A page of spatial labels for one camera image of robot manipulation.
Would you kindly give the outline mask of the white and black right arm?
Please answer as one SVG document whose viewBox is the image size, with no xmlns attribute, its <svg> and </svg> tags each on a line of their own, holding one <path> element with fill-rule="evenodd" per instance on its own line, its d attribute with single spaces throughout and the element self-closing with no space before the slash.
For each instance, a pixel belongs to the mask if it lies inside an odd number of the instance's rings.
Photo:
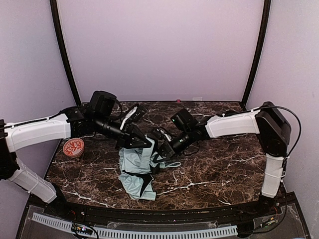
<svg viewBox="0 0 319 239">
<path fill-rule="evenodd" d="M 301 123 L 292 110 L 272 102 L 264 102 L 260 107 L 243 112 L 227 111 L 201 119 L 196 119 L 187 109 L 182 109 L 171 117 L 181 134 L 171 140 L 167 139 L 158 152 L 164 160 L 169 160 L 199 141 L 254 134 L 266 156 L 261 195 L 273 199 L 285 177 L 287 161 L 297 146 L 290 146 L 292 127 L 282 111 L 292 114 L 298 124 Z"/>
</svg>

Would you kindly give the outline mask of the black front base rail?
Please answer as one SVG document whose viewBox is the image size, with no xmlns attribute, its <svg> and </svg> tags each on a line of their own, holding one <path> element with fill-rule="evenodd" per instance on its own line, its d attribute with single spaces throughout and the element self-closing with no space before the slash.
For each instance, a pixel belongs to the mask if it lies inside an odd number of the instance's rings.
<svg viewBox="0 0 319 239">
<path fill-rule="evenodd" d="M 251 231 L 257 225 L 257 220 L 265 220 L 273 216 L 277 225 L 302 226 L 304 217 L 297 198 L 293 192 L 279 195 L 273 205 L 268 200 L 254 201 L 231 206 L 192 209 L 192 210 L 129 210 L 112 209 L 95 206 L 85 206 L 76 203 L 67 203 L 70 212 L 66 216 L 59 216 L 51 208 L 44 205 L 34 196 L 27 201 L 23 215 L 26 218 L 33 212 L 39 212 L 53 219 L 72 221 L 88 226 L 108 226 L 111 223 L 126 224 L 154 224 L 154 225 L 181 225 L 206 222 L 239 225 L 243 231 Z"/>
</svg>

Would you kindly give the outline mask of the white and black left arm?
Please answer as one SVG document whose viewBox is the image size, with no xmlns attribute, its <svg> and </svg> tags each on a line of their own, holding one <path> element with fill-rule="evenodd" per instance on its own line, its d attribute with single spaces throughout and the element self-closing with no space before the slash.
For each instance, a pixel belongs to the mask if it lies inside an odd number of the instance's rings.
<svg viewBox="0 0 319 239">
<path fill-rule="evenodd" d="M 64 203 L 58 186 L 44 180 L 29 169 L 17 156 L 17 151 L 33 145 L 47 146 L 51 141 L 75 139 L 99 133 L 116 141 L 117 148 L 149 148 L 151 142 L 135 125 L 145 113 L 136 104 L 128 111 L 113 116 L 117 97 L 105 91 L 95 91 L 88 103 L 69 107 L 55 115 L 5 123 L 0 121 L 0 178 L 20 186 L 44 203 Z"/>
</svg>

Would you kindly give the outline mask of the red patterned round bowl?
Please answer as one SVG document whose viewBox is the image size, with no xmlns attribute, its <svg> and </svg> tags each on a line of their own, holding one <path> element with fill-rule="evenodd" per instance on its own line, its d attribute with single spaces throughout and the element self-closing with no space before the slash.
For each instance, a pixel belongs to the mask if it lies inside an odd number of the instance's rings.
<svg viewBox="0 0 319 239">
<path fill-rule="evenodd" d="M 63 153 L 70 158 L 79 157 L 83 152 L 84 141 L 80 138 L 70 139 L 63 145 Z"/>
</svg>

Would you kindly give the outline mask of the mint and black folding umbrella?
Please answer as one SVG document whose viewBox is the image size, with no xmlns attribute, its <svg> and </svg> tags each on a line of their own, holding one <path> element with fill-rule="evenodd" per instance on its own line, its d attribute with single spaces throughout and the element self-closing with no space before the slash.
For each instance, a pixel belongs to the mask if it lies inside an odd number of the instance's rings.
<svg viewBox="0 0 319 239">
<path fill-rule="evenodd" d="M 153 162 L 153 160 L 162 159 L 155 152 L 156 141 L 147 137 L 151 143 L 149 148 L 121 148 L 119 151 L 119 169 L 121 181 L 126 193 L 133 200 L 149 200 L 156 199 L 156 192 L 152 187 L 154 180 L 153 175 L 159 173 L 160 170 L 166 168 L 176 168 L 181 166 L 180 162 L 166 163 Z"/>
</svg>

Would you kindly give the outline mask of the dark green marbled mug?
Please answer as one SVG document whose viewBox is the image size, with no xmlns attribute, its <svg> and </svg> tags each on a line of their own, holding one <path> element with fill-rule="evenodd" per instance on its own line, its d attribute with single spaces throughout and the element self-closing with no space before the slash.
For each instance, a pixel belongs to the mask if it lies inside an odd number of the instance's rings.
<svg viewBox="0 0 319 239">
<path fill-rule="evenodd" d="M 239 114 L 239 112 L 236 112 L 236 111 L 233 111 L 233 110 L 227 110 L 225 113 L 224 113 L 224 116 L 225 117 L 229 117 L 229 116 L 233 116 L 233 115 L 237 115 Z"/>
</svg>

